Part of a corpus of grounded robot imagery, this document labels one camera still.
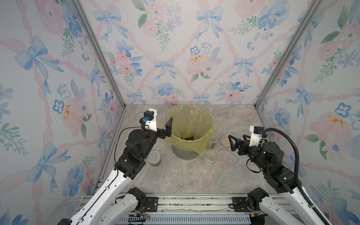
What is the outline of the beige round jar lid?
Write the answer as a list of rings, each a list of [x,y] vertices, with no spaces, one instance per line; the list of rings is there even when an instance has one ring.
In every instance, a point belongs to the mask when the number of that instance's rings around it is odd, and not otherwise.
[[[226,148],[230,148],[231,145],[230,145],[230,141],[229,141],[229,138],[228,137],[223,137],[221,139],[221,144],[226,147]]]

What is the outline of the glass jar with tea leaves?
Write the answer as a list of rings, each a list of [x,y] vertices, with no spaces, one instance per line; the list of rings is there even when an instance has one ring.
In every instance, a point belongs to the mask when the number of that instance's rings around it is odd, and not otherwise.
[[[218,153],[214,149],[208,149],[204,153],[204,159],[207,163],[214,163],[218,160]]]

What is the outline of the translucent plastic container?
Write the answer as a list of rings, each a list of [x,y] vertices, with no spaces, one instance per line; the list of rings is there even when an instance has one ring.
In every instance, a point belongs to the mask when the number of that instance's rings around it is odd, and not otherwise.
[[[213,133],[211,140],[211,149],[215,148],[217,141],[218,141],[218,135],[216,133]]]

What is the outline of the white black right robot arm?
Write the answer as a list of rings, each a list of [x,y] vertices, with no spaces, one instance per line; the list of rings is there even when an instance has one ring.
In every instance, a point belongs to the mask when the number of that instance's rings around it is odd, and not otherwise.
[[[283,164],[284,152],[275,142],[267,141],[267,132],[273,131],[282,135],[291,145],[295,162],[294,170]],[[299,179],[300,156],[294,141],[284,132],[275,128],[254,127],[251,135],[237,138],[228,137],[230,148],[240,156],[247,156],[248,162],[254,163],[258,173],[262,173],[268,184],[286,199],[300,216],[296,219],[283,208],[276,206],[275,201],[262,188],[257,187],[247,195],[244,204],[253,212],[262,211],[282,225],[329,225],[330,221],[313,203]]]

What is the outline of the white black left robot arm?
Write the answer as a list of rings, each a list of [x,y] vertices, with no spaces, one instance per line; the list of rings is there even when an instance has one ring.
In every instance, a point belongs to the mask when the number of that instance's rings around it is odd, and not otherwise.
[[[173,119],[165,128],[157,128],[156,117],[146,111],[140,120],[140,127],[134,127],[125,142],[122,155],[115,162],[114,169],[95,195],[72,218],[63,218],[60,225],[115,225],[127,214],[140,211],[146,194],[134,187],[117,200],[118,194],[143,169],[148,155],[156,141],[172,135]]]

